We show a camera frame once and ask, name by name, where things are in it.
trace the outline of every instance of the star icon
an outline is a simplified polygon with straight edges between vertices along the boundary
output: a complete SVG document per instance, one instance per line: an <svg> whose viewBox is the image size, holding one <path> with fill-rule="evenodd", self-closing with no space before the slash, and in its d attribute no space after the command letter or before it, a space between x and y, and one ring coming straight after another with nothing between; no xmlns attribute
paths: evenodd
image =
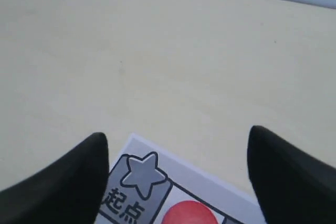
<svg viewBox="0 0 336 224"><path fill-rule="evenodd" d="M143 200L151 196L154 185L164 183L167 174L158 168L156 152L148 153L143 158L130 155L127 159L128 172L120 180L123 187L135 187Z"/></svg>

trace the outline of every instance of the game card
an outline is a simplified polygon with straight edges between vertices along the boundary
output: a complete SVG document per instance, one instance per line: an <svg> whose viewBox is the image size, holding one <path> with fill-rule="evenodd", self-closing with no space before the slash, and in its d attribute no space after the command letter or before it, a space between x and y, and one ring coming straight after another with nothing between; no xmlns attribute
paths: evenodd
<svg viewBox="0 0 336 224"><path fill-rule="evenodd" d="M189 218L265 224L256 199L132 134L113 164L96 224L173 224Z"/></svg>

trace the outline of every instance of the white table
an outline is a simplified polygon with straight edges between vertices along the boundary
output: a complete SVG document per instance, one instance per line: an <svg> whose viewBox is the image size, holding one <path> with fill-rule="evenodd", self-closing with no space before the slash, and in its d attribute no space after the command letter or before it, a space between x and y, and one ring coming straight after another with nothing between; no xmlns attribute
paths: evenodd
<svg viewBox="0 0 336 224"><path fill-rule="evenodd" d="M0 189L95 131L253 193L262 124L336 166L336 12L279 0L0 0Z"/></svg>

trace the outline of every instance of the red dot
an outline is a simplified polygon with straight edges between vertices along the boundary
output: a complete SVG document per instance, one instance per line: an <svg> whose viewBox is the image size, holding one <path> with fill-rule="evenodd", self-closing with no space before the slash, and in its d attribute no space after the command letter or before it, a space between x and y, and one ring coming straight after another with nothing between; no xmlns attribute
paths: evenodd
<svg viewBox="0 0 336 224"><path fill-rule="evenodd" d="M218 224L216 217L202 203L186 200L172 206L162 224Z"/></svg>

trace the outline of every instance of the red circle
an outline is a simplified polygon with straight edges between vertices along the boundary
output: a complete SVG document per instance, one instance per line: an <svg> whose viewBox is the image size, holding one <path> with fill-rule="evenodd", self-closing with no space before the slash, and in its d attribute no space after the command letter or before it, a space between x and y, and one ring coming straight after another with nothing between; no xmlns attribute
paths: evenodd
<svg viewBox="0 0 336 224"><path fill-rule="evenodd" d="M216 217L202 203L186 200L172 206L162 224L218 224Z"/></svg>

